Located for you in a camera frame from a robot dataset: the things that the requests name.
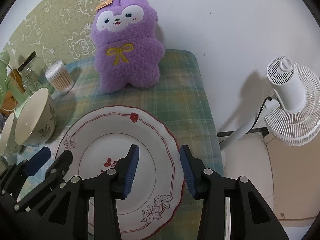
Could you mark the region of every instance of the black cable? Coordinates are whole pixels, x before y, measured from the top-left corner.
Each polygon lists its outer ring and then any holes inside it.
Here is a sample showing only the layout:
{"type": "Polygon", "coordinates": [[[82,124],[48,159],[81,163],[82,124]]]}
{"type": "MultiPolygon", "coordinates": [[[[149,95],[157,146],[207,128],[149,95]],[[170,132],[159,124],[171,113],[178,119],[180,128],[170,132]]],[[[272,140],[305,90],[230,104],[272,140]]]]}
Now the black cable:
{"type": "Polygon", "coordinates": [[[271,98],[271,97],[267,97],[267,98],[263,101],[263,103],[262,103],[262,105],[261,105],[261,107],[260,107],[260,111],[259,111],[256,119],[254,120],[254,123],[253,123],[253,126],[251,127],[251,129],[253,129],[253,127],[256,125],[256,123],[257,123],[257,121],[258,121],[258,119],[259,119],[259,116],[260,116],[260,114],[261,114],[261,112],[262,112],[263,106],[264,106],[264,104],[266,103],[267,100],[271,101],[272,98],[271,98]]]}

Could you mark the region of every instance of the green checkered tablecloth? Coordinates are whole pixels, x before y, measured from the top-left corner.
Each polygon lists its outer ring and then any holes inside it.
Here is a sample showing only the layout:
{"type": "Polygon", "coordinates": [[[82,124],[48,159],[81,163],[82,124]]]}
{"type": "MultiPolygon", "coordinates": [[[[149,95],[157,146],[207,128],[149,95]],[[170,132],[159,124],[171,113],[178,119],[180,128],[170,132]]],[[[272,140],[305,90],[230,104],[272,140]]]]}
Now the green checkered tablecloth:
{"type": "MultiPolygon", "coordinates": [[[[99,75],[94,69],[94,58],[67,65],[73,80],[73,89],[64,96],[54,97],[58,112],[57,128],[46,146],[51,159],[31,178],[28,178],[20,196],[27,194],[44,179],[44,173],[53,163],[59,143],[68,128],[88,112],[111,105],[142,108],[161,120],[173,133],[179,145],[188,144],[194,156],[223,175],[217,133],[201,80],[195,56],[188,51],[166,50],[159,63],[161,77],[149,89],[127,86],[113,94],[99,91],[99,75]]],[[[30,159],[40,148],[27,147],[17,162],[30,159]]],[[[150,239],[195,240],[199,228],[202,201],[195,201],[186,187],[183,200],[173,219],[150,239]]]]}

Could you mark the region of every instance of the yellow embroidered bow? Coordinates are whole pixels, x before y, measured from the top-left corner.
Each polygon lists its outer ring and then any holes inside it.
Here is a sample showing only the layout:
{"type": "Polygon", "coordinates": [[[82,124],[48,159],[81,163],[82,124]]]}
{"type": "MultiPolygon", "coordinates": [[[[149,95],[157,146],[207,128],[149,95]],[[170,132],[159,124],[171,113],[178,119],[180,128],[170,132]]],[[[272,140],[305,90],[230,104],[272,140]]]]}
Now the yellow embroidered bow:
{"type": "Polygon", "coordinates": [[[111,56],[111,55],[117,54],[116,61],[113,63],[113,65],[118,65],[119,57],[121,57],[124,62],[129,62],[129,60],[127,60],[123,55],[123,51],[131,51],[131,50],[133,50],[133,45],[131,43],[127,43],[127,44],[124,44],[121,48],[108,49],[107,55],[111,56]]]}

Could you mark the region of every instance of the purple plush toy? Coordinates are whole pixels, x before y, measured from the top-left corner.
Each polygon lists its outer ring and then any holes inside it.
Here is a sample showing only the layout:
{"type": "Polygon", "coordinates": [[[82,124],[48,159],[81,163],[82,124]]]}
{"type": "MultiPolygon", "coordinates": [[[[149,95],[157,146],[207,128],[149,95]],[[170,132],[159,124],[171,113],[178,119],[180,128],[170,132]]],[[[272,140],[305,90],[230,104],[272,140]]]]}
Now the purple plush toy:
{"type": "Polygon", "coordinates": [[[147,0],[113,0],[98,11],[91,37],[103,92],[118,91],[128,83],[147,88],[158,82],[164,46],[155,38],[157,21],[147,0]]]}

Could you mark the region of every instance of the paper tag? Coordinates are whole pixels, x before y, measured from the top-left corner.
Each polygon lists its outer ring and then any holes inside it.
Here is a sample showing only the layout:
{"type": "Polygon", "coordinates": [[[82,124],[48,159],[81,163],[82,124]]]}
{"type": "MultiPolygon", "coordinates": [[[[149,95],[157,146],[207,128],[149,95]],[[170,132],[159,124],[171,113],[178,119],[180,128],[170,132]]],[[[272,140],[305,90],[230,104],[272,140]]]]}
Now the paper tag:
{"type": "Polygon", "coordinates": [[[96,7],[96,11],[98,11],[99,9],[109,5],[110,3],[112,3],[113,0],[105,0],[102,3],[100,3],[97,7],[96,7]]]}

